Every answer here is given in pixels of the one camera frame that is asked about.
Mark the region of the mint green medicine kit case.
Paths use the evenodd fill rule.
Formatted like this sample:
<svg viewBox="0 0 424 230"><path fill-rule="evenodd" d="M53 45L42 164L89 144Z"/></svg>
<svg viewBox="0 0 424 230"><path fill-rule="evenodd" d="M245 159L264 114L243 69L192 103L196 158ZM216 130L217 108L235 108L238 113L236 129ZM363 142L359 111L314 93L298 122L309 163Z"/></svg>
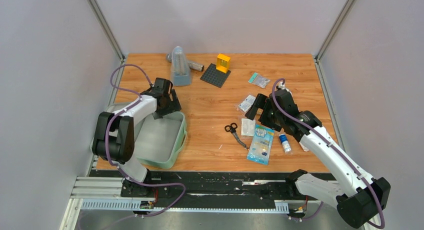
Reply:
<svg viewBox="0 0 424 230"><path fill-rule="evenodd" d="M183 112L176 111L158 119L150 114L134 126L134 151L125 164L169 169L184 148L186 136L187 122Z"/></svg>

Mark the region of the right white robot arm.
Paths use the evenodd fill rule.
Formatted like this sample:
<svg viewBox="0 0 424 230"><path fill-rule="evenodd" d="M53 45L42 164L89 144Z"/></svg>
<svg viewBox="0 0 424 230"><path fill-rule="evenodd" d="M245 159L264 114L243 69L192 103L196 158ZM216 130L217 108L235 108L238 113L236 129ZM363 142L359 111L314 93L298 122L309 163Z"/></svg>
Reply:
<svg viewBox="0 0 424 230"><path fill-rule="evenodd" d="M385 209L391 185L383 177L375 178L355 163L333 140L322 122L310 111L300 111L292 94L277 88L270 95L259 93L245 117L253 120L261 110L259 123L286 134L310 150L330 171L337 183L322 180L298 169L287 178L286 194L292 199L313 197L335 208L352 228L365 223L385 227Z"/></svg>

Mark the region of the small blue white bottle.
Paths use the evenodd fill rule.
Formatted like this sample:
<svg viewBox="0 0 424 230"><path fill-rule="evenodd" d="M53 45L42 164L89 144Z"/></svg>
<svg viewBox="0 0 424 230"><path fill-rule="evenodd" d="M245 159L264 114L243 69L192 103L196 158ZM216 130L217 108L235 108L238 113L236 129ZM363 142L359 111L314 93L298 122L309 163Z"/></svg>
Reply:
<svg viewBox="0 0 424 230"><path fill-rule="evenodd" d="M291 154L292 153L292 148L289 144L287 135L285 133L281 133L278 135L278 139L281 143L282 149L284 151L285 154Z"/></svg>

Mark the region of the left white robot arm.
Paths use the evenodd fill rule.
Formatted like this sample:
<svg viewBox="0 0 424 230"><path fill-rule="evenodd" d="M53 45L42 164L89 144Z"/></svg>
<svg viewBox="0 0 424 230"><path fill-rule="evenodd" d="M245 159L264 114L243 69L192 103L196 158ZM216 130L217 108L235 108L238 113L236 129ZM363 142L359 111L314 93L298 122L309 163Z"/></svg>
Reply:
<svg viewBox="0 0 424 230"><path fill-rule="evenodd" d="M123 177L134 183L140 196L149 196L153 183L147 179L149 170L135 156L137 126L145 125L146 119L162 119L179 112L181 104L173 89L173 83L156 78L150 87L137 92L136 100L115 111L103 111L97 118L91 151L118 168Z"/></svg>

